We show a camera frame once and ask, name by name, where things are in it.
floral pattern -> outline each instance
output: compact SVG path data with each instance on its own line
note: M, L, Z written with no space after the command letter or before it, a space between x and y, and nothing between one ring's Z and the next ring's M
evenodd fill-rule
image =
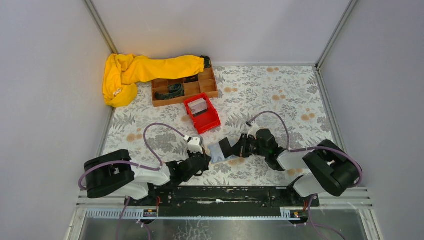
M202 134L206 152L209 144L247 133L246 121L262 111L274 111L284 119L291 149L333 140L312 67L218 66L214 72L219 97L211 102L221 126ZM198 135L183 104L153 107L151 94L150 83L138 83L136 99L115 110L104 154L128 149L134 161L156 162L143 141L143 131L151 123L165 123L183 134ZM270 129L280 146L286 145L284 127L276 116L263 114L255 122ZM188 157L187 144L166 127L150 128L146 139L164 162ZM252 156L211 165L202 176L182 185L286 186L304 173L302 169L274 171L263 157Z

open red case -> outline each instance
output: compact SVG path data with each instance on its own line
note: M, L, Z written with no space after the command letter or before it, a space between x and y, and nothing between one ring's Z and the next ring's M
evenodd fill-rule
M207 110L199 115L193 115L189 107L189 103L192 103L199 99L204 99L206 101ZM212 105L211 101L209 100L209 97L205 93L201 93L197 96L185 100L184 105L187 109L187 114L190 116L191 120L193 121L194 127L197 129L197 132L199 134L202 134L221 125L220 116L218 116L217 110Z

black metal base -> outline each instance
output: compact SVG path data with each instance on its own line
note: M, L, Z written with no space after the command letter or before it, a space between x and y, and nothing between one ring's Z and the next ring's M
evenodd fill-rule
M303 208L308 197L292 188L272 186L155 186L155 196L146 204L132 200L129 206L156 207L160 217L280 217L280 207ZM320 205L319 199L312 207Z

wooden compartment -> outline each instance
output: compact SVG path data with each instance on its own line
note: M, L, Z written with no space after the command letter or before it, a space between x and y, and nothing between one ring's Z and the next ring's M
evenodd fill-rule
M169 100L155 99L155 93L169 93L168 86L174 84L182 84L184 87L184 96L176 97ZM184 100L205 93L209 98L217 98L219 95L217 81L215 79L214 69L206 68L198 74L198 81L184 83L184 79L155 79L151 81L151 101L154 107L162 107L172 104L182 104Z

yellow cloth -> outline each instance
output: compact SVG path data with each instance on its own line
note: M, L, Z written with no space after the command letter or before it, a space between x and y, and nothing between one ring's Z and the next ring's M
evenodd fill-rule
M181 79L203 71L204 58L197 56L157 60L134 54L112 54L104 69L104 102L114 108L127 106L137 96L137 82Z

